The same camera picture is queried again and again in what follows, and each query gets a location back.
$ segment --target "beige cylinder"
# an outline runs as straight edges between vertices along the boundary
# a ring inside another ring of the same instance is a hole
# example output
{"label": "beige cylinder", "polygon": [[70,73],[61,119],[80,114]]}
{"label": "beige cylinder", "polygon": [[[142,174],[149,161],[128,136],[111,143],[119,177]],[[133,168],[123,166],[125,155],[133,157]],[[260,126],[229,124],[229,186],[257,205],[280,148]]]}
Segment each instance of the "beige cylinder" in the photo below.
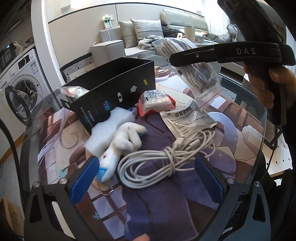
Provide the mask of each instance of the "beige cylinder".
{"label": "beige cylinder", "polygon": [[195,28],[184,27],[185,30],[185,38],[189,39],[194,43],[195,40]]}

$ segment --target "human hand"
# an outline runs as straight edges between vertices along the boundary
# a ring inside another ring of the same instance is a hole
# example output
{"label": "human hand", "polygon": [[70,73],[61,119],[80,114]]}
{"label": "human hand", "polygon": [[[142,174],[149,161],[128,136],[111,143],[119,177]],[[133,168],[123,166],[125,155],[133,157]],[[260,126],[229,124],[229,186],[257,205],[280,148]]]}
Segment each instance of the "human hand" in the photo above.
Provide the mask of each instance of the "human hand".
{"label": "human hand", "polygon": [[[259,103],[266,108],[272,109],[274,106],[274,95],[267,89],[266,83],[261,78],[253,75],[247,64],[244,64],[244,71],[249,76],[250,84]],[[286,86],[287,108],[289,109],[296,100],[295,75],[291,70],[285,68],[284,66],[270,68],[269,75],[275,83],[284,84]]]}
{"label": "human hand", "polygon": [[150,237],[147,234],[143,234],[135,238],[133,241],[150,241]]}

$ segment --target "silver bolt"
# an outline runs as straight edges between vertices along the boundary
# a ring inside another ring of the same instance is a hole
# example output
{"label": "silver bolt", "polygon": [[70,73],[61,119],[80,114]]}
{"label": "silver bolt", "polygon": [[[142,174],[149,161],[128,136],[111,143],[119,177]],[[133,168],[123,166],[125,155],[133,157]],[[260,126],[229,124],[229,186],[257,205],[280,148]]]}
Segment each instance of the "silver bolt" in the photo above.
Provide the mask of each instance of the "silver bolt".
{"label": "silver bolt", "polygon": [[59,183],[60,183],[60,184],[66,184],[67,181],[68,181],[68,180],[67,180],[66,178],[63,177],[63,178],[61,178],[61,179],[59,180]]}
{"label": "silver bolt", "polygon": [[226,179],[229,184],[234,184],[235,180],[232,177]]}
{"label": "silver bolt", "polygon": [[260,182],[255,181],[255,186],[256,186],[256,187],[260,187]]}
{"label": "silver bolt", "polygon": [[33,187],[37,188],[37,187],[39,187],[39,186],[40,186],[40,182],[34,182],[34,183],[33,183]]}

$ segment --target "gray pillow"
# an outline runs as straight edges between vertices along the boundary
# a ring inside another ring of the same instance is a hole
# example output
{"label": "gray pillow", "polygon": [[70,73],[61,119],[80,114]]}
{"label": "gray pillow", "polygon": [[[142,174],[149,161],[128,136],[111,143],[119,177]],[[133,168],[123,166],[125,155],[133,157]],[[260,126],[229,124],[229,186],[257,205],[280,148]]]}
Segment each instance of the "gray pillow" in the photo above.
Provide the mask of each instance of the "gray pillow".
{"label": "gray pillow", "polygon": [[126,48],[137,46],[138,40],[137,40],[135,29],[133,27],[133,23],[131,21],[128,21],[128,22],[118,21],[118,24],[121,28]]}
{"label": "gray pillow", "polygon": [[142,40],[150,35],[163,37],[160,20],[135,20],[131,19],[137,39]]}

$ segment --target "black box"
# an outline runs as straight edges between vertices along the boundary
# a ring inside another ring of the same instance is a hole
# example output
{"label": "black box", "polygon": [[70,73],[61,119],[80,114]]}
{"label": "black box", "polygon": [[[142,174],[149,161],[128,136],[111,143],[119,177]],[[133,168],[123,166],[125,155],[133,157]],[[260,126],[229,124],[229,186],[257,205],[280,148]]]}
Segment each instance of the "black box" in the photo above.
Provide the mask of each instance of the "black box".
{"label": "black box", "polygon": [[64,86],[81,86],[88,93],[63,106],[74,111],[87,131],[110,117],[115,107],[129,109],[146,90],[155,89],[154,62],[137,58],[118,58],[101,65]]}

